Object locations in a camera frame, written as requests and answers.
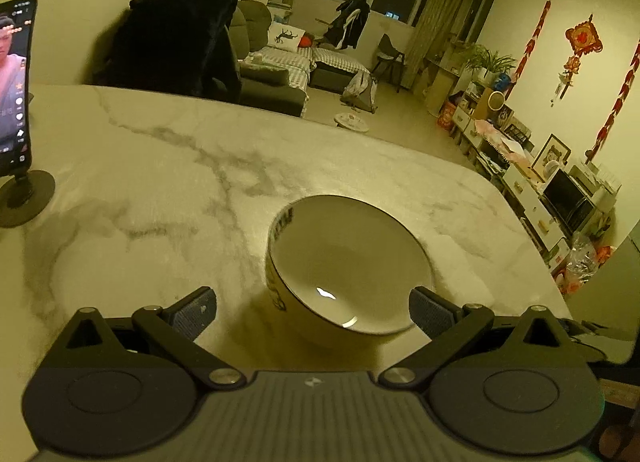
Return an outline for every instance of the floor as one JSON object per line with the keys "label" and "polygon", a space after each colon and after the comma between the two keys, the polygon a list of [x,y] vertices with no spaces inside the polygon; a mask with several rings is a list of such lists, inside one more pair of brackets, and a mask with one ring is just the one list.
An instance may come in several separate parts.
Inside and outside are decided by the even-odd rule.
{"label": "floor", "polygon": [[396,87],[381,82],[376,95],[378,109],[375,114],[344,105],[339,94],[315,88],[309,88],[307,93],[309,101],[304,119],[335,127],[335,115],[353,111],[369,125],[367,135],[371,137],[473,169],[449,133],[436,125],[436,119],[409,91],[400,90],[396,94]]}

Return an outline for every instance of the bowl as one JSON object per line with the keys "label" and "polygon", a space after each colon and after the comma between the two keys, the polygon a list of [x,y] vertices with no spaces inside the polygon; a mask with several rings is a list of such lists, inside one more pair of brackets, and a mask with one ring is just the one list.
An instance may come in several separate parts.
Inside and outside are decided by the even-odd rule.
{"label": "bowl", "polygon": [[281,210],[266,260],[276,308],[325,346],[408,329],[412,288],[433,288],[427,254],[406,227],[375,206],[337,195],[302,198]]}

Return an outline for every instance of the black jacket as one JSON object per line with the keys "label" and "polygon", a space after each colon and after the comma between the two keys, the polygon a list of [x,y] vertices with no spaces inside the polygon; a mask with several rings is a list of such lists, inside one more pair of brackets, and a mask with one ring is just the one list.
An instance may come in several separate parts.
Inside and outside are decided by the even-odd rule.
{"label": "black jacket", "polygon": [[[360,10],[360,14],[353,22],[348,26],[345,26],[349,15],[351,15],[351,13],[356,9]],[[367,0],[347,0],[340,4],[336,11],[340,11],[341,13],[331,24],[329,30],[324,34],[324,38],[333,46],[338,47],[344,37],[344,41],[342,41],[340,48],[346,49],[348,46],[351,46],[355,49],[358,45],[360,35],[364,30],[364,26],[367,23],[367,19],[369,18],[371,8],[369,7],[369,4],[367,4]]]}
{"label": "black jacket", "polygon": [[132,0],[113,40],[100,85],[232,100],[240,92],[228,38],[238,0]]}

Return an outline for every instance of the phone screen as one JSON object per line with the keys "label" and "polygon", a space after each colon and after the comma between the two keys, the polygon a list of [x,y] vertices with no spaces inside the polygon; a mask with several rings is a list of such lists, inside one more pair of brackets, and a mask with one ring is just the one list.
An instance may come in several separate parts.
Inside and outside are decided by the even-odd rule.
{"label": "phone screen", "polygon": [[0,176],[31,166],[28,81],[36,3],[0,4]]}

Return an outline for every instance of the cabinet drawer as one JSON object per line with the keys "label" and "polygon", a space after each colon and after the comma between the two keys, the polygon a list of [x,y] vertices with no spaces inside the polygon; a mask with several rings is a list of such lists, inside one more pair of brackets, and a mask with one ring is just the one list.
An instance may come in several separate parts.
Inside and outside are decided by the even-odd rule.
{"label": "cabinet drawer", "polygon": [[460,130],[464,130],[469,123],[469,114],[467,114],[462,108],[456,108],[456,111],[453,112],[453,122],[456,124]]}
{"label": "cabinet drawer", "polygon": [[536,190],[529,184],[529,181],[522,175],[516,166],[511,165],[505,172],[502,181],[515,195],[525,210],[533,210],[540,204],[540,199]]}
{"label": "cabinet drawer", "polygon": [[531,223],[531,227],[533,227],[536,234],[540,237],[547,251],[551,251],[560,239],[564,238],[560,226],[549,211],[542,206],[541,202],[532,209],[525,210],[524,215]]}
{"label": "cabinet drawer", "polygon": [[476,132],[476,121],[470,120],[469,124],[465,128],[466,138],[471,141],[471,144],[476,148],[480,148],[482,141],[484,141],[484,137]]}

